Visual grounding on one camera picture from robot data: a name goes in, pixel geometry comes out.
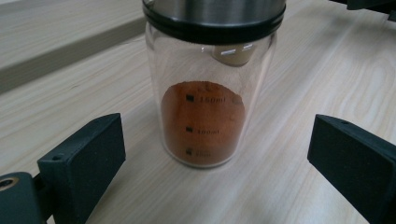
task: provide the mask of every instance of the metal lid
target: metal lid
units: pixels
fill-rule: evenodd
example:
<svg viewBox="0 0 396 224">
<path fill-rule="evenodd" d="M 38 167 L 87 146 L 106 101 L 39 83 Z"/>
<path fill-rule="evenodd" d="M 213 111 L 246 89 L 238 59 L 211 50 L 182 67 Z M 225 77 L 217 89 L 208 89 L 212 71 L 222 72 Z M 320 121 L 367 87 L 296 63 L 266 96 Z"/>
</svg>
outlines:
<svg viewBox="0 0 396 224">
<path fill-rule="evenodd" d="M 273 33 L 285 0 L 143 0 L 148 22 L 175 38 L 211 45 L 245 43 Z"/>
</svg>

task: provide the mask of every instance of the light wood surface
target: light wood surface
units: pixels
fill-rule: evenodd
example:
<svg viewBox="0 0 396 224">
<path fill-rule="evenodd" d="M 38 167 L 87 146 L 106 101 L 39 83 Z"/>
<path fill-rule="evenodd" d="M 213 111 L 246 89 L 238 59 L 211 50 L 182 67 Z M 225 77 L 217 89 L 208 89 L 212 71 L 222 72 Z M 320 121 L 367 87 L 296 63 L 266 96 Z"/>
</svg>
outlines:
<svg viewBox="0 0 396 224">
<path fill-rule="evenodd" d="M 103 19 L 119 20 L 117 10 L 128 8 L 114 10 Z M 127 161 L 88 223 L 367 223 L 306 154 L 316 114 L 396 144 L 396 23 L 386 19 L 325 0 L 290 0 L 245 143 L 210 170 L 188 168 L 163 150 L 142 35 L 18 85 L 3 73 L 1 85 L 15 87 L 0 91 L 0 175 L 36 175 L 36 161 L 66 137 L 120 112 Z M 37 47 L 12 44 L 0 36 L 0 51 L 15 55 L 0 54 L 3 66 Z"/>
</svg>

